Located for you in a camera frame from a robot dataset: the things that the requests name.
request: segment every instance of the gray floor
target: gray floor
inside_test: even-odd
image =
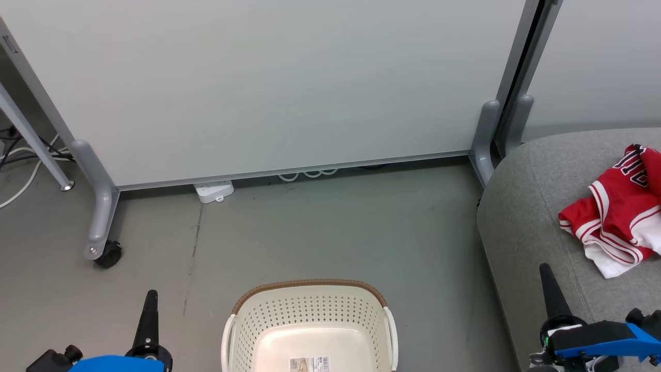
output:
[[[223,325],[245,291],[329,277],[384,294],[399,371],[516,370],[475,227],[481,189],[464,161],[239,181],[220,204],[200,204],[192,187],[125,193],[112,231],[125,254],[109,270],[83,259],[93,193],[74,164],[63,167],[72,191],[42,169],[0,209],[7,371],[68,344],[86,356],[126,352],[149,289],[160,294],[175,371],[220,371]],[[0,201],[31,171],[27,162],[3,169]]]

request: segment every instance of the white partition panel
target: white partition panel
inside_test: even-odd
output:
[[[523,141],[661,126],[661,2],[564,0],[528,94]]]
[[[471,147],[523,0],[3,0],[117,186]]]

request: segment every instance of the gray fabric sofa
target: gray fabric sofa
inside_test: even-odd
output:
[[[661,128],[601,130],[528,142],[508,155],[486,186],[477,212],[479,232],[496,290],[523,371],[528,354],[541,350],[539,327],[546,319],[539,279],[547,262],[574,315],[587,322],[623,322],[629,311],[661,309],[661,261],[649,259],[604,279],[582,244],[560,229],[558,212],[581,197],[632,143],[661,150]],[[653,371],[648,362],[626,358],[620,371]]]

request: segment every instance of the basket handle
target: basket handle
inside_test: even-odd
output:
[[[397,340],[397,327],[395,326],[393,313],[390,312],[388,306],[383,307],[383,309],[385,310],[385,318],[388,320],[388,328],[390,331],[390,370],[396,371],[397,364],[399,363],[399,341]]]
[[[234,327],[236,317],[234,314],[230,315],[223,330],[223,340],[220,343],[220,369],[223,372],[229,372],[229,355],[227,354],[227,349],[229,348],[229,338],[232,336],[232,328]]]

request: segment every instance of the beige plastic basket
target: beige plastic basket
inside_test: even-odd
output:
[[[223,372],[390,372],[397,361],[393,315],[359,281],[252,289],[234,306],[221,343]]]

